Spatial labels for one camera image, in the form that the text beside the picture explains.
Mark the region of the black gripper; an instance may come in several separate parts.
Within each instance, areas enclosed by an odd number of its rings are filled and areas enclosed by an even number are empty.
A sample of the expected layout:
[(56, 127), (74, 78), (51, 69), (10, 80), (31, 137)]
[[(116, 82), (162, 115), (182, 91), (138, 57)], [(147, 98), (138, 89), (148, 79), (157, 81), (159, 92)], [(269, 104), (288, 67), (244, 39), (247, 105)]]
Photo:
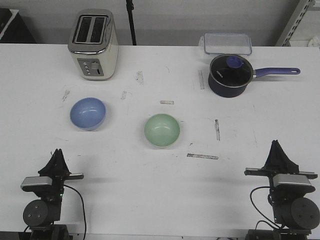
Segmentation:
[[(57, 165), (60, 176), (56, 176)], [(54, 151), (48, 163), (38, 171), (38, 174), (40, 177), (43, 177), (43, 180), (32, 187), (32, 192), (46, 202), (61, 202), (65, 181), (81, 180), (84, 178), (83, 173), (71, 173), (69, 171), (62, 149)]]
[[(275, 168), (275, 162), (279, 171), (271, 171)], [(270, 195), (273, 200), (295, 200), (304, 197), (306, 194), (313, 193), (316, 188), (311, 186), (279, 186), (274, 187), (273, 177), (278, 174), (286, 175), (303, 175), (308, 180), (314, 180), (318, 175), (314, 172), (299, 171), (299, 166), (291, 161), (283, 151), (278, 140), (273, 140), (269, 150), (268, 157), (262, 168), (246, 168), (244, 171), (246, 176), (267, 177), (270, 186)]]

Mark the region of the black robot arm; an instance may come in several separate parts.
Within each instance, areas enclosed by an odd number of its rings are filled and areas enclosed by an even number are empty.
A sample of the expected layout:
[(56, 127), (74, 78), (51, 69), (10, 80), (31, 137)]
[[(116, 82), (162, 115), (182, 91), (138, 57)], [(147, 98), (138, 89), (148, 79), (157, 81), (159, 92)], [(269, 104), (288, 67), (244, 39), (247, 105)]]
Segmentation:
[(271, 229), (249, 229), (245, 236), (247, 240), (306, 240), (312, 230), (319, 226), (320, 210), (311, 199), (305, 197), (316, 190), (310, 181), (318, 175), (300, 171), (277, 140), (272, 141), (264, 166), (246, 168), (244, 174), (268, 178), (267, 201), (273, 212), (273, 219), (267, 216), (262, 219)]
[(63, 151), (56, 149), (48, 163), (38, 171), (38, 176), (26, 177), (20, 188), (33, 192), (38, 199), (26, 205), (23, 221), (31, 230), (30, 240), (72, 240), (65, 224), (55, 224), (61, 219), (65, 181), (81, 180), (83, 173), (71, 173)]

